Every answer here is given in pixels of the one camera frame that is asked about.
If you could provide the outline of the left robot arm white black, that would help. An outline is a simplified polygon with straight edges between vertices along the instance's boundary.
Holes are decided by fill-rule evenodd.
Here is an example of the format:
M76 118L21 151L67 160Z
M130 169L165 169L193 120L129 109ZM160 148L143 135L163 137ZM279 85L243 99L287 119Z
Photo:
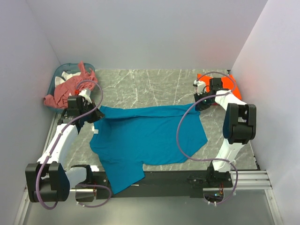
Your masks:
M28 164L25 177L29 200L32 203L64 202L69 191L80 185L89 188L94 182L90 165L75 165L65 171L63 161L85 123L94 123L104 117L86 94L69 96L67 108L58 121L55 135L36 163Z

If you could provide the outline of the teal blue t shirt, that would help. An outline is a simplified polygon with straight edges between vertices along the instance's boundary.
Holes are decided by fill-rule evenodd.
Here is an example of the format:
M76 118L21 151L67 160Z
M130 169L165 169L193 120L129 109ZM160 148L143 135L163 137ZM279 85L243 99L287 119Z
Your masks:
M143 165L183 163L208 139L200 113L190 105L166 105L136 109L102 106L105 117L94 122L98 133L90 148L117 194L145 177Z

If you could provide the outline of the black base beam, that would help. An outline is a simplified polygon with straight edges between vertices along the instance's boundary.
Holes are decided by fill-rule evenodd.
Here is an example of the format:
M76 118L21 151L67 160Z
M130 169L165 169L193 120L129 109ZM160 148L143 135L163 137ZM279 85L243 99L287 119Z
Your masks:
M208 170L199 171L154 171L130 185L113 198L126 197L171 197L189 196L203 198L205 188L228 188L232 186L230 174Z

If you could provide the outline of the aluminium frame rail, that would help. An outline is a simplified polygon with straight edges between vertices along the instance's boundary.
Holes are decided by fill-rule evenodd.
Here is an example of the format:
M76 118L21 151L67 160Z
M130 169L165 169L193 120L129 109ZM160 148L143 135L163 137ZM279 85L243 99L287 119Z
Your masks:
M236 172L230 171L229 186L223 185L224 190L232 190L236 182ZM218 190L220 186L204 188L203 190ZM272 185L266 170L262 171L238 171L236 190L266 190L272 189Z

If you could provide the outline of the teal plastic basket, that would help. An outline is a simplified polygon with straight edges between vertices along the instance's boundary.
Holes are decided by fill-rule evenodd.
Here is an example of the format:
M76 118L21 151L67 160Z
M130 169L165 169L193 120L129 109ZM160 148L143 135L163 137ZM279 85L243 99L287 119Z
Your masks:
M78 67L79 63L66 63L66 64L62 64L60 65L54 72L49 88L48 88L48 92L47 95L51 94L54 95L54 90L55 90L55 77L60 77L63 78L62 73L66 72L68 74L75 74L80 72L80 69ZM95 72L95 68L93 65L89 64L89 63L84 63L84 68L86 69L86 71L90 72L91 70L93 70ZM55 112L55 113L62 113L63 109L58 109L58 108L53 108L50 106L47 106L49 110Z

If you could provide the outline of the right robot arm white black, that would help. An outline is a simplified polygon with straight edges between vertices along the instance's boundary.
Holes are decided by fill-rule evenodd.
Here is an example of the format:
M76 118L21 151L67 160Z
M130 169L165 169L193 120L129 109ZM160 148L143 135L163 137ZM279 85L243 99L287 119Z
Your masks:
M204 111L212 105L219 105L225 110L223 123L223 143L206 175L209 187L231 181L230 169L238 152L256 135L256 106L241 101L233 91L224 87L221 78L198 78L194 81L197 92L194 94L197 103L195 109Z

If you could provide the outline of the folded orange t shirt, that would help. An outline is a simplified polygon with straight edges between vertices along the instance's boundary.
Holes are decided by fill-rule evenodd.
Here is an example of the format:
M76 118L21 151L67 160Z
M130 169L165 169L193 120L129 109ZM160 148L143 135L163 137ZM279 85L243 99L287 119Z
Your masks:
M205 90L205 92L207 92L207 91L210 90L209 84L210 84L210 80L212 79L212 77L210 77L210 76L208 76L208 75L205 75L205 76L203 76L202 78L200 78L201 76L202 76L202 74L197 74L197 79L199 79L201 82L204 82L204 83L206 84L206 85L205 85L206 87L205 87L204 90ZM235 97L237 97L239 100L242 100L242 96L241 96L241 94L240 94L240 90L239 90L239 88L238 88L238 86L237 86L237 84L236 84L236 81L235 81L233 75L229 75L229 77L230 77L231 79L233 79L234 83L233 83L228 77L222 76L222 77L221 77L221 81L222 81L222 83L223 83L223 87L224 87L225 89L230 89L230 90L232 90L233 95L234 95Z

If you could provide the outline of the white garment in basket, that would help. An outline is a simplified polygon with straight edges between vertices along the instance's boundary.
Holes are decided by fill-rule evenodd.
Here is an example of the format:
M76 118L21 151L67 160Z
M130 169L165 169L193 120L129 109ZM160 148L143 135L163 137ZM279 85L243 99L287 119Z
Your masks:
M54 85L55 87L57 87L58 85L64 83L65 81L69 80L70 78L72 78L73 76L78 76L80 75L81 72L77 72L74 74L68 74L67 72L62 72L61 76L56 76L54 79Z

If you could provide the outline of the salmon pink t shirt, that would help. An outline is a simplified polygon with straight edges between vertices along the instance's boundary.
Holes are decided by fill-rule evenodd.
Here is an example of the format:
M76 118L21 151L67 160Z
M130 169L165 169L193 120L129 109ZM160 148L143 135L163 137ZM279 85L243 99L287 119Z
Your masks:
M85 88L91 91L95 88L98 81L93 70L90 72L84 68L84 62L78 64L81 74L73 76L69 80L55 87L54 95L46 95L44 97L44 105L58 109L65 109L68 105L68 97L79 94Z

